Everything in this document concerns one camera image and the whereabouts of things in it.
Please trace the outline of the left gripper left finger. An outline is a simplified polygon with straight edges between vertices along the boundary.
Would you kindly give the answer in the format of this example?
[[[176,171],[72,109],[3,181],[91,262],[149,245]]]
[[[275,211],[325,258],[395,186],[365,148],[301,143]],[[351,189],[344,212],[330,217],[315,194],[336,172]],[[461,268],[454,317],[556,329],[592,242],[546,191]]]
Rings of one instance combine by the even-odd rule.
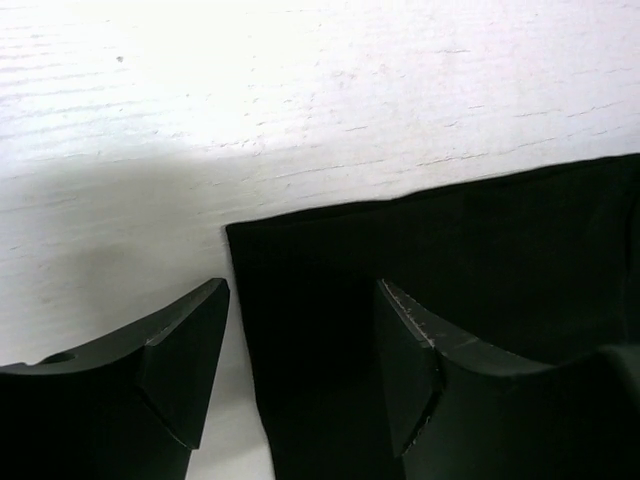
[[[35,364],[1,369],[5,479],[182,479],[203,436],[230,291],[212,279]]]

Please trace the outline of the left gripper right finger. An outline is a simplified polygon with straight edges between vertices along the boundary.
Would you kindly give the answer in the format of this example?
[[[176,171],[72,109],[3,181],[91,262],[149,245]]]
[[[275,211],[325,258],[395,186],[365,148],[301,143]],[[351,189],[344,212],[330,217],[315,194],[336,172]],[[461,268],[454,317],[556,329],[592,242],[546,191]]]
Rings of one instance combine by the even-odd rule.
[[[406,478],[638,477],[637,346],[536,362],[383,280],[374,322],[393,454]]]

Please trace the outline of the black skirt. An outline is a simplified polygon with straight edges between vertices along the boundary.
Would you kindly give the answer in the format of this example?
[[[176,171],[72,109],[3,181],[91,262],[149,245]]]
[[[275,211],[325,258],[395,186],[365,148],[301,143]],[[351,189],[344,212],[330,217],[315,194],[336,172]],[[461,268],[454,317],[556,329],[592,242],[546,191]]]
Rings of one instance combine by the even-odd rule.
[[[518,356],[639,349],[639,158],[586,160],[226,229],[278,479],[408,479],[374,322],[387,281]]]

